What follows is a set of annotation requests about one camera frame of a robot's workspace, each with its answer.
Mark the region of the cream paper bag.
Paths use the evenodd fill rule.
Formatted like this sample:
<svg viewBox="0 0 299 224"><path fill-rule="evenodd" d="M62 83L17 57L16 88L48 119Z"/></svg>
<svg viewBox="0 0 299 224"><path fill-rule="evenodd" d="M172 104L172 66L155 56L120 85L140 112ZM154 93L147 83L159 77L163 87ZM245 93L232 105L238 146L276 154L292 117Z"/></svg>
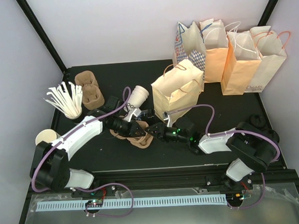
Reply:
<svg viewBox="0 0 299 224"><path fill-rule="evenodd" d="M187 113L187 107L198 102L204 91L204 72L199 70L189 59L175 65L152 83L155 115L162 121L163 113L177 111L171 115L171 122Z"/></svg>

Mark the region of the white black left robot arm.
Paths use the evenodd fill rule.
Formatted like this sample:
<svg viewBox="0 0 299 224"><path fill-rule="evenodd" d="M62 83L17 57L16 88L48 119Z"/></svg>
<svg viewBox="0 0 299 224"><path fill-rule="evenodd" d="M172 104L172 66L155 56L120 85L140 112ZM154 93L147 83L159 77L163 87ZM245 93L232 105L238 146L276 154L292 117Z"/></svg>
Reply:
<svg viewBox="0 0 299 224"><path fill-rule="evenodd" d="M70 167L70 160L89 140L108 128L125 137L145 136L136 122L141 110L131 103L113 102L87 113L70 131L51 142L41 141L35 148L30 171L31 186L37 193L63 189L83 189L89 196L100 192L101 184L86 170Z"/></svg>

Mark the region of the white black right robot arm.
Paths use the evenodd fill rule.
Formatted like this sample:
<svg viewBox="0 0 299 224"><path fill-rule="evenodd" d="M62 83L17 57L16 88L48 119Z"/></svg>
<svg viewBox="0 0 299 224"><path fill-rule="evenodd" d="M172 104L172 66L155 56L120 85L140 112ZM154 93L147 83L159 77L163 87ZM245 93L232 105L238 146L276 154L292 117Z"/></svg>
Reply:
<svg viewBox="0 0 299 224"><path fill-rule="evenodd" d="M207 185L214 191L231 191L253 173L266 172L270 163L280 156L279 136L270 129L259 129L251 123L241 122L236 128L220 133L202 134L186 117L175 125L156 123L146 127L152 137L164 142L181 142L198 155L232 153L236 159L221 176L208 176Z"/></svg>

